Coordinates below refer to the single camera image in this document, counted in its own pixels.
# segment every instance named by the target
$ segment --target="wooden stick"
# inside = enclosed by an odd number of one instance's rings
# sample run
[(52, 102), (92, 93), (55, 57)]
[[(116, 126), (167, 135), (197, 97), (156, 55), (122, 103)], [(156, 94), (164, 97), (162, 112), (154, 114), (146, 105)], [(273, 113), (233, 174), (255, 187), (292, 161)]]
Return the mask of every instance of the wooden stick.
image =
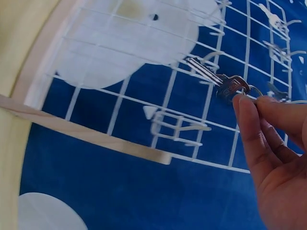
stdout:
[(18, 117), (29, 120), (38, 125), (101, 147), (161, 164), (167, 165), (171, 162), (171, 154), (169, 152), (151, 149), (143, 145), (108, 136), (107, 134), (66, 121), (62, 118), (33, 109), (24, 104), (17, 103), (14, 99), (5, 97), (1, 94), (0, 107)]

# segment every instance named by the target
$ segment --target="key blade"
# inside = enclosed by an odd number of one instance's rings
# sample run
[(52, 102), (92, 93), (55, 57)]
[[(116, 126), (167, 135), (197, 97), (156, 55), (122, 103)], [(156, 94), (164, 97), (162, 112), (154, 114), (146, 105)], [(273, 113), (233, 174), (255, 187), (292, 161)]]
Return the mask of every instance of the key blade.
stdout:
[(205, 79), (212, 82), (213, 84), (217, 86), (221, 86), (223, 84), (223, 81), (210, 70), (208, 70), (204, 65), (202, 65), (196, 57), (189, 57), (186, 59), (186, 62), (188, 66), (190, 66), (193, 70), (198, 72), (200, 75), (202, 75)]

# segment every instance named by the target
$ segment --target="key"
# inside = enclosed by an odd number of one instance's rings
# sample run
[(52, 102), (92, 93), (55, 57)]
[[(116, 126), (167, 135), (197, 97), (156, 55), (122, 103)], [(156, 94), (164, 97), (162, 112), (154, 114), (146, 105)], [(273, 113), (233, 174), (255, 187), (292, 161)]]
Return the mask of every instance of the key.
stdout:
[(232, 101), (237, 91), (243, 90), (245, 94), (248, 94), (251, 90), (248, 83), (238, 75), (228, 77), (225, 74), (214, 74), (202, 65), (196, 57), (189, 57), (186, 59), (186, 62), (188, 66), (196, 70), (206, 80), (212, 82), (217, 87), (216, 95), (228, 102)]
[(287, 102), (289, 101), (289, 94), (287, 92), (279, 91), (275, 85), (268, 82), (268, 87), (274, 93), (274, 98), (280, 102)]

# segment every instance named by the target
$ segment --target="key ring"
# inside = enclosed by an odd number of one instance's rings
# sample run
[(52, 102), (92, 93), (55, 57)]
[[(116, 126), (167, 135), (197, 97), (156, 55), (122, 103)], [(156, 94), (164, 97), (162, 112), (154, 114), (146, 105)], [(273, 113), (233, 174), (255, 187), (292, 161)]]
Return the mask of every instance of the key ring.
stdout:
[(255, 90), (259, 94), (259, 97), (263, 97), (262, 92), (256, 86), (253, 85), (248, 85), (248, 86), (250, 87), (251, 90)]

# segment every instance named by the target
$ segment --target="blue background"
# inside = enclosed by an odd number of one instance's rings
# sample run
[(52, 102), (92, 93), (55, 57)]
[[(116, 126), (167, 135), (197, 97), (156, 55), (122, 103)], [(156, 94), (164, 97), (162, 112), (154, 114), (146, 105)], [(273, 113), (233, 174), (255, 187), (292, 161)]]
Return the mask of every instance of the blue background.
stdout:
[[(233, 0), (233, 7), (246, 12), (244, 0)], [(265, 1), (255, 1), (266, 5)], [(276, 0), (284, 8), (287, 21), (300, 19), (289, 27), (291, 51), (307, 50), (307, 8), (303, 1)], [(251, 4), (251, 16), (268, 25), (260, 8)], [(227, 25), (246, 33), (246, 17), (226, 10)], [(251, 23), (251, 36), (269, 41), (269, 31)], [(217, 37), (211, 29), (200, 27), (199, 41), (216, 46)], [(222, 50), (245, 59), (246, 38), (225, 29)], [(210, 50), (196, 46), (192, 54), (205, 56)], [(307, 68), (293, 56), (293, 100), (306, 100)], [(250, 63), (270, 72), (267, 49), (251, 42)], [(220, 73), (243, 75), (244, 65), (220, 56)], [(282, 68), (275, 68), (275, 77), (286, 81)], [(145, 64), (132, 75), (126, 96), (162, 105), (171, 75), (164, 66)], [(270, 78), (249, 68), (248, 81), (264, 93)], [(201, 117), (207, 85), (179, 73), (168, 105), (169, 109)], [(119, 92), (122, 82), (107, 90)], [(283, 91), (282, 84), (276, 86)], [(65, 117), (74, 87), (54, 79), (43, 110)], [(94, 90), (82, 89), (71, 121), (106, 132), (117, 97)], [(207, 119), (228, 127), (236, 127), (233, 108), (212, 97)], [(124, 99), (113, 135), (150, 146), (151, 121), (146, 120), (142, 105)], [(234, 132), (211, 126), (203, 134), (198, 158), (228, 164)], [(195, 139), (197, 132), (190, 132)], [(302, 153), (292, 142), (289, 146)], [(193, 149), (160, 138), (157, 148), (192, 156)], [(234, 167), (247, 169), (239, 138)], [(170, 165), (145, 161), (122, 153), (76, 140), (38, 125), (32, 125), (26, 149), (21, 181), (21, 194), (39, 192), (54, 196), (72, 207), (90, 230), (260, 230), (265, 229), (259, 218), (256, 197), (249, 174), (222, 170), (183, 160), (173, 159)]]

